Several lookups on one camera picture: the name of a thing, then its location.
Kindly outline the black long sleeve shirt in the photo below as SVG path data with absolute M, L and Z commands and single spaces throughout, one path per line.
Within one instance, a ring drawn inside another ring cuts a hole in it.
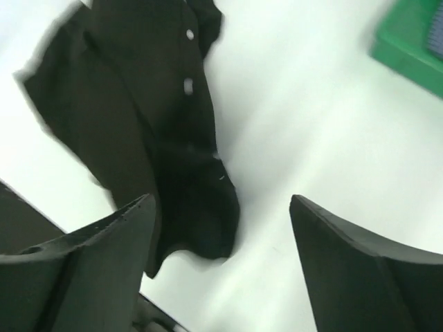
M 222 21 L 213 1 L 79 3 L 20 79 L 117 208 L 154 196 L 150 277 L 178 250 L 210 260 L 234 250 L 239 201 L 217 151 L 204 72 Z

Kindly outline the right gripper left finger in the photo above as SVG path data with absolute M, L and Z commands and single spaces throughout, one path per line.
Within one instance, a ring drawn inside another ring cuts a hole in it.
M 130 331 L 156 215 L 145 195 L 75 232 L 1 256 L 2 331 Z

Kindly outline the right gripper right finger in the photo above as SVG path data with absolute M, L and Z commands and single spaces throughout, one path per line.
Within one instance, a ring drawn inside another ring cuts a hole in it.
M 289 212 L 318 331 L 442 330 L 441 254 L 382 237 L 301 195 Z

